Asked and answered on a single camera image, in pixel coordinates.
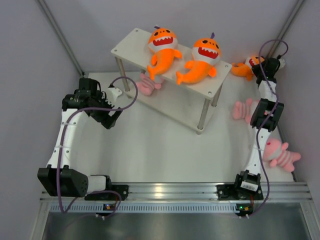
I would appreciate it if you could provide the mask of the large orange shark plush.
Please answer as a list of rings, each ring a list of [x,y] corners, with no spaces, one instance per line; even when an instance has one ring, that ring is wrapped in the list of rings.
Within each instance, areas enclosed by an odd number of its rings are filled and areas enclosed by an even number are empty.
[[[198,39],[191,49],[192,60],[185,63],[189,69],[187,73],[176,72],[176,83],[197,84],[207,76],[214,78],[217,75],[215,65],[221,60],[221,48],[215,40],[215,33],[210,37]]]

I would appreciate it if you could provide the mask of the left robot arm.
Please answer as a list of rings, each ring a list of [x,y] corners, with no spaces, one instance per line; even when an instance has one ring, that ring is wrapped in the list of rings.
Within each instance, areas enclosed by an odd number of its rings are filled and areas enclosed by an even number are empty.
[[[115,126],[122,110],[116,100],[122,91],[110,84],[101,90],[101,84],[91,78],[79,79],[78,88],[62,100],[61,125],[53,153],[37,178],[50,196],[82,198],[95,192],[102,200],[113,194],[108,175],[91,175],[77,170],[77,154],[81,136],[88,120],[95,120],[105,129]]]

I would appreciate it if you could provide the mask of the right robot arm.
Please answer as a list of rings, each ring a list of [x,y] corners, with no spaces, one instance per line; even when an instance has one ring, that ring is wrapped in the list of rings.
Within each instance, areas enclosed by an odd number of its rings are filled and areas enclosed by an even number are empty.
[[[275,130],[284,104],[280,103],[276,94],[277,80],[275,74],[285,66],[282,56],[263,59],[257,56],[257,63],[251,66],[251,75],[256,77],[259,100],[245,104],[248,107],[248,120],[253,130],[254,139],[244,170],[233,184],[233,192],[239,200],[262,200],[261,173],[266,173],[263,164],[263,153],[271,133]]]

